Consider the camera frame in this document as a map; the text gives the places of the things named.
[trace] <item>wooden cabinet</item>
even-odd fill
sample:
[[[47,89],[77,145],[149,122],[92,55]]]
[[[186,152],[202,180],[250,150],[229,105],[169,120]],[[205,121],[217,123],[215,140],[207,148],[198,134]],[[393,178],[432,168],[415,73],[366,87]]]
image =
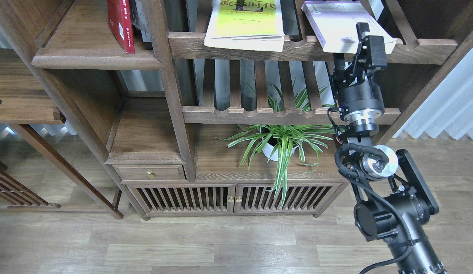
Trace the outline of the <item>wooden cabinet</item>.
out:
[[[196,32],[188,31],[185,0],[143,0],[152,42],[143,43],[136,37],[136,54],[125,54],[111,35],[104,0],[0,0],[0,29],[144,218],[172,214],[318,216],[347,183],[334,166],[334,143],[329,143],[314,173],[304,173],[309,167],[297,158],[292,161],[292,195],[283,209],[277,209],[278,201],[266,191],[275,164],[267,164],[258,155],[250,171],[238,167],[241,147],[228,149],[215,139],[238,130],[234,124],[328,123],[311,61],[332,61],[332,54],[322,51],[300,10],[302,2],[295,0],[301,35],[285,36],[281,53],[205,47],[210,0],[198,1]],[[397,46],[388,55],[388,68],[376,76],[386,114],[379,121],[381,132],[374,137],[375,143],[387,142],[473,47],[473,0],[454,7],[445,0],[383,2],[386,11],[379,22],[397,37]],[[368,1],[362,3],[369,7]],[[175,28],[172,23],[178,14],[182,19]],[[196,99],[193,59],[205,59],[200,100]],[[214,59],[230,59],[230,99],[225,109],[214,105]],[[254,109],[242,107],[241,60],[254,60]],[[278,61],[285,92],[285,110],[278,113],[267,105],[266,60]],[[312,106],[309,112],[293,106],[289,61],[302,62]],[[129,69],[159,70],[165,97],[130,97],[137,92],[127,90],[113,72]],[[149,178],[147,171],[154,177]]]

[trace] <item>brass drawer pull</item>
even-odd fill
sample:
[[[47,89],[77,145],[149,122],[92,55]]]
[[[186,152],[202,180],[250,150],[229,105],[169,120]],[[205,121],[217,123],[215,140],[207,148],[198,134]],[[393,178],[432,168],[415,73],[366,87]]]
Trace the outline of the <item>brass drawer pull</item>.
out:
[[[148,174],[148,178],[149,178],[149,179],[155,178],[155,175],[152,173],[151,170],[147,170],[147,174]]]

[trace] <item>potted plant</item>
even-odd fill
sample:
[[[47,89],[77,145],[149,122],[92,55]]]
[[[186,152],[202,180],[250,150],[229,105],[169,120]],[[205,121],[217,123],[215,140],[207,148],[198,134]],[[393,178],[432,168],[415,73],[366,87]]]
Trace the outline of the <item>potted plant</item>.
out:
[[[273,88],[277,91],[280,101],[268,96],[268,105],[275,111],[281,110],[281,102],[283,101],[283,95],[280,89],[273,85]],[[306,88],[299,92],[294,100],[296,101],[296,107],[301,108],[303,111],[310,111],[311,107],[307,99]],[[334,105],[323,105],[328,107],[334,107]],[[243,154],[240,166],[243,165],[245,160],[249,158],[248,169],[252,163],[252,159],[255,154],[264,152],[264,148],[271,146],[270,155],[265,153],[268,160],[271,160],[273,156],[277,156],[277,169],[275,171],[274,185],[271,191],[275,191],[274,198],[277,198],[279,190],[282,188],[282,199],[280,207],[284,205],[285,198],[287,196],[287,166],[291,156],[294,154],[294,150],[299,149],[299,160],[305,162],[305,154],[303,144],[308,144],[313,151],[316,153],[316,163],[305,164],[307,166],[316,166],[320,161],[320,152],[323,152],[321,147],[328,148],[328,146],[320,140],[332,140],[332,138],[323,136],[322,134],[334,134],[332,125],[251,125],[243,129],[243,132],[235,134],[223,141],[231,141],[228,144],[228,148],[240,143],[249,141],[249,144]]]

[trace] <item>wooden shelf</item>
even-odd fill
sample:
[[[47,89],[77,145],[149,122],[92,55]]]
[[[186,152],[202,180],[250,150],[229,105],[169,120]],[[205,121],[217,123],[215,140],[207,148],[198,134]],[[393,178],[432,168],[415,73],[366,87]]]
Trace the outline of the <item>wooden shelf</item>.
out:
[[[0,123],[62,124],[64,116],[12,49],[0,49]]]
[[[184,164],[164,98],[129,98],[106,164]]]
[[[264,61],[254,62],[256,80],[256,108],[245,110],[241,105],[240,95],[240,61],[230,61],[230,102],[229,107],[217,110],[214,107],[214,60],[205,61],[202,106],[183,106],[186,123],[202,124],[329,124],[327,109],[322,107],[318,84],[312,62],[303,61],[302,68],[311,103],[311,111],[304,112],[296,108],[292,93],[292,79],[289,62],[279,61],[281,90],[284,97],[284,110],[274,111],[268,107]],[[376,120],[378,124],[393,124],[399,117],[397,108],[387,108],[385,113]],[[343,123],[338,113],[331,117],[337,124]]]
[[[270,161],[262,154],[255,155],[250,171],[248,162],[238,166],[248,143],[243,142],[228,148],[229,141],[217,138],[227,138],[240,132],[234,125],[201,125],[198,143],[198,169],[196,182],[233,182],[233,183],[272,183],[275,178],[277,162]],[[299,161],[298,153],[291,158],[288,167],[289,183],[316,183],[316,182],[346,182],[338,173],[334,163],[336,147],[334,142],[325,142],[328,149],[323,148],[320,154],[320,165],[313,173],[315,167],[305,166]],[[315,163],[314,151],[305,146],[306,163]]]
[[[282,52],[244,51],[206,47],[204,45],[209,18],[211,14],[210,0],[200,0],[198,8],[197,32],[169,32],[168,38],[171,52],[178,59],[231,59],[231,60],[277,60],[277,61],[333,61],[332,53],[323,52],[314,33],[309,33],[311,27],[306,16],[301,11],[303,0],[295,0],[301,33],[305,35],[300,41],[292,41],[289,36],[284,38]],[[397,64],[443,64],[451,53],[458,47],[455,40],[447,39],[414,39],[406,40],[407,45],[396,39],[396,47],[388,54],[387,61]],[[347,54],[349,61],[352,54]]]
[[[106,0],[75,0],[32,65],[50,69],[157,70],[150,43],[135,37],[126,54],[108,28]]]

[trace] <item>book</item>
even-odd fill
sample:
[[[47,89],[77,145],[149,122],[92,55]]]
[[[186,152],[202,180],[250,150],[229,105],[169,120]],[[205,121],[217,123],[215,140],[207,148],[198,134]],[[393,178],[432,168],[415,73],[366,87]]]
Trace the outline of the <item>book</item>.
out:
[[[108,27],[126,53],[135,53],[128,0],[107,0]]]
[[[205,46],[282,52],[280,0],[213,0]]]
[[[377,23],[360,2],[305,1],[302,10],[324,52],[357,53],[358,22],[369,24],[370,31],[367,35],[384,37],[387,54],[392,53],[395,47],[395,38]]]

